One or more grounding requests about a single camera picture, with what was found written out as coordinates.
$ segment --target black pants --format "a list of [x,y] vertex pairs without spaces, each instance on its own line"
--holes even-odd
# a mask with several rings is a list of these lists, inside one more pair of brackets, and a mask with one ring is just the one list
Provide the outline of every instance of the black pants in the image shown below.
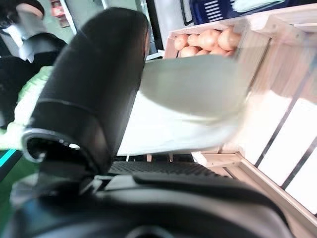
[[41,67],[53,65],[58,54],[36,54],[33,63],[12,56],[0,58],[0,128],[6,129],[14,121],[14,109],[23,86]]

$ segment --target blue crate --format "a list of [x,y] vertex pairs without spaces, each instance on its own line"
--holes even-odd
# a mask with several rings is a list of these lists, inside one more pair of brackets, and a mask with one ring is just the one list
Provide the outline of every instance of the blue crate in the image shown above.
[[235,0],[190,0],[190,8],[195,25],[213,21],[229,19],[233,17],[253,14],[260,11],[268,11],[296,5],[298,0],[286,0],[284,2],[273,2],[247,12],[233,11],[232,5]]

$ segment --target light green cloth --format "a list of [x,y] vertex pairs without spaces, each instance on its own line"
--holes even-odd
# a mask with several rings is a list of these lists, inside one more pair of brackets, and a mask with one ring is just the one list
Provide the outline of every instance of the light green cloth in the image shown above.
[[0,150],[22,150],[21,137],[25,125],[28,123],[38,97],[43,90],[53,66],[42,67],[22,88],[18,97],[18,104],[14,110],[14,121],[7,131],[0,130]]
[[273,2],[281,3],[285,0],[236,0],[232,5],[232,8],[236,12],[246,12],[253,9],[269,5]]

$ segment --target white bag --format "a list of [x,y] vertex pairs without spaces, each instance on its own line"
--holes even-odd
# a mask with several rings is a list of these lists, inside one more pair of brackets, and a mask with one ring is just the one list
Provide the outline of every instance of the white bag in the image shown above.
[[246,91],[239,65],[222,56],[146,63],[118,156],[222,144],[242,122]]

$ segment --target wooden box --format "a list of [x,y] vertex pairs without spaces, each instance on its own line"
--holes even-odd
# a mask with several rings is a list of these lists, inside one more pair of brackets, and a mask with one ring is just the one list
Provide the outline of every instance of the wooden box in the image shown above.
[[178,56],[174,40],[179,34],[229,26],[241,34],[233,58],[249,84],[246,118],[230,141],[202,152],[203,164],[267,194],[286,213],[296,237],[317,237],[316,217],[257,169],[266,157],[279,158],[275,165],[283,166],[283,159],[300,161],[317,150],[317,4],[172,31],[164,58]]

